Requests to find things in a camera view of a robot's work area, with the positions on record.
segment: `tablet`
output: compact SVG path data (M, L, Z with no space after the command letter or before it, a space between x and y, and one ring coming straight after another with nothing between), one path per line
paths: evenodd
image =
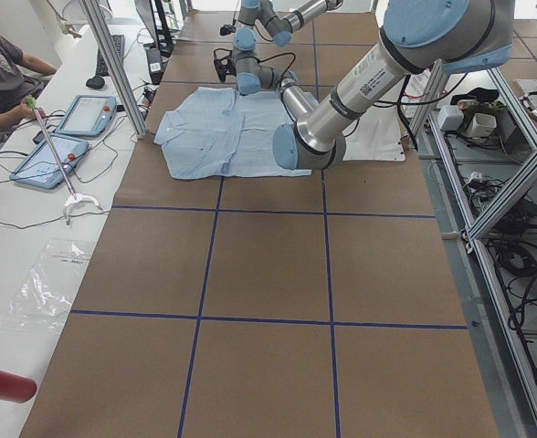
M116 112L114 96L78 95L55 132L74 137L101 135Z
M68 163L68 166L64 166L64 169L67 173L70 173L88 150L88 142L62 134L51 133L49 135L53 144L56 146L61 161ZM52 189L64 181L64 177L59 171L59 167L46 140L41 141L27 155L9 175L9 178L18 183L34 185L43 189Z

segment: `white table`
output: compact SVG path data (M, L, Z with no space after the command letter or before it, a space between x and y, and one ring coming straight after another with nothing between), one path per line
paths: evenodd
M135 42L140 29L140 26L111 27L112 34L125 35L125 52L128 52L128 56L124 59L124 67L133 88L140 86L143 80L149 80L144 50L141 44ZM85 87L86 80L94 76L96 50L96 41L91 31L88 31L37 100L47 114L53 110L66 110L78 94L117 95L110 77L106 78L103 90ZM140 96L141 93L142 90L137 89L135 96ZM32 138L38 131L36 123L16 131L2 151L32 151L35 147ZM108 140L109 145L119 153L113 167L88 184L81 184L72 176L77 191L95 196L104 210L110 210L112 197L131 158L134 141L132 126L125 120ZM99 146L80 161L77 172L82 178L89 178L106 168L112 156L112 151ZM0 162L9 169L14 169L20 159L0 158ZM8 173L0 168L0 181L7 179ZM0 221L24 225L59 217L67 198L65 184L52 191L28 188L15 182L0 184ZM95 211L92 203L85 203L76 207L72 213ZM0 318L6 313L8 304L49 239L96 242L106 217L73 218L70 226L60 220L23 231L0 225ZM3 328L0 323L0 370L30 377L39 384L57 341L56 334L11 331ZM24 404L0 401L0 438L19 435L32 404L33 400Z

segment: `red cylinder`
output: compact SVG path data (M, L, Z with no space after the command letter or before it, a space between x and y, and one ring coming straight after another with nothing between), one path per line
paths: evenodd
M37 384L35 381L0 371L0 400L24 403L30 400L36 392Z

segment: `computer mouse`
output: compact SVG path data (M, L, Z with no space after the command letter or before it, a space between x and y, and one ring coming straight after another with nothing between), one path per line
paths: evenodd
M86 81L86 87L89 89L101 89L104 87L104 78L101 78L100 76L90 78Z

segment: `plastic bag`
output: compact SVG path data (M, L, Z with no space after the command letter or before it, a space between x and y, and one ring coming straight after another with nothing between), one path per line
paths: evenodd
M6 329L43 330L60 333L95 242L51 239L9 303L1 324Z

